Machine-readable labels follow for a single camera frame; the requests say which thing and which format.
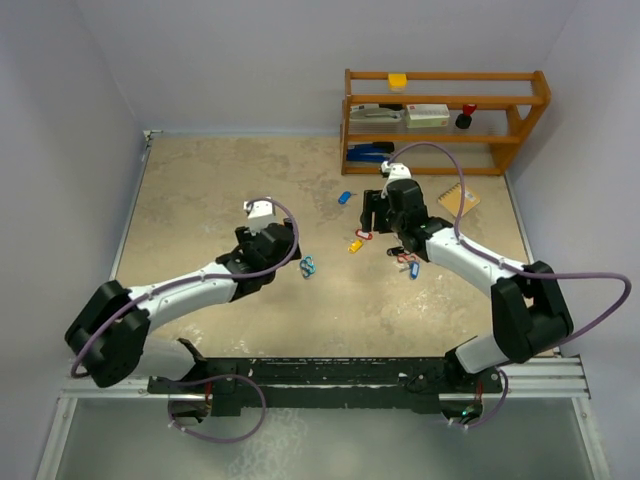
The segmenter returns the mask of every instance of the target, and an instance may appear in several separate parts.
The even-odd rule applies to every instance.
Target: yellow object
[[[360,250],[360,247],[362,247],[362,245],[364,245],[364,243],[362,243],[362,240],[356,240],[349,246],[349,253],[356,253],[358,250]]]
[[[449,213],[454,217],[458,215],[458,209],[460,208],[460,197],[462,196],[462,190],[460,184],[456,183],[449,190],[444,192],[438,198],[438,203],[444,208],[449,210]],[[462,209],[462,215],[466,214],[469,210],[480,203],[480,197],[476,192],[471,190],[467,185],[464,186],[464,208]]]
[[[389,79],[389,90],[392,92],[404,92],[407,87],[407,75],[404,73],[390,73],[387,77]]]

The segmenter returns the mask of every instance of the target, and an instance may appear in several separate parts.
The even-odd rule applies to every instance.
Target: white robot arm
[[[152,331],[195,310],[255,293],[273,281],[275,268],[287,258],[300,258],[293,223],[277,223],[271,201],[245,203],[244,208],[248,227],[235,230],[238,245],[214,262],[152,285],[124,288],[112,280],[98,288],[65,334],[96,385],[108,387],[139,373],[139,364],[151,366],[149,373],[171,371],[159,365],[184,373],[199,355],[195,348],[188,341],[147,342]]]
[[[571,334],[573,322],[557,281],[529,280],[501,268],[509,264],[518,270],[550,273],[548,265],[523,265],[464,238],[472,247],[499,258],[500,265],[472,253],[460,244],[451,223],[429,216],[409,168],[383,162],[381,172],[387,178],[384,188],[364,193],[362,230],[396,233],[405,251],[451,270],[491,299],[492,332],[445,355],[451,375],[464,377],[496,365],[524,362]],[[527,306],[525,298],[532,298],[533,305]]]

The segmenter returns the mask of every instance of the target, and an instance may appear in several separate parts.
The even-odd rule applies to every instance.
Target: notebook
[[[471,190],[468,185],[464,186],[464,190],[465,200],[462,215],[465,215],[469,210],[480,203],[480,197],[476,192]],[[456,183],[453,187],[438,197],[438,203],[446,208],[454,217],[458,214],[458,209],[460,208],[460,193],[460,184]]]

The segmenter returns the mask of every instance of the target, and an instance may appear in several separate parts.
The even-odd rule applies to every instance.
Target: red key tag
[[[362,238],[364,240],[371,240],[373,238],[373,233],[363,232],[362,229],[359,228],[358,230],[356,230],[356,237]]]

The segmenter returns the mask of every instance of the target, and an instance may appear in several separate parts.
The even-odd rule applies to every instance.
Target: yellow keychain
[[[360,250],[362,245],[364,245],[364,243],[362,243],[362,240],[356,240],[349,246],[349,253],[356,253],[358,250]]]

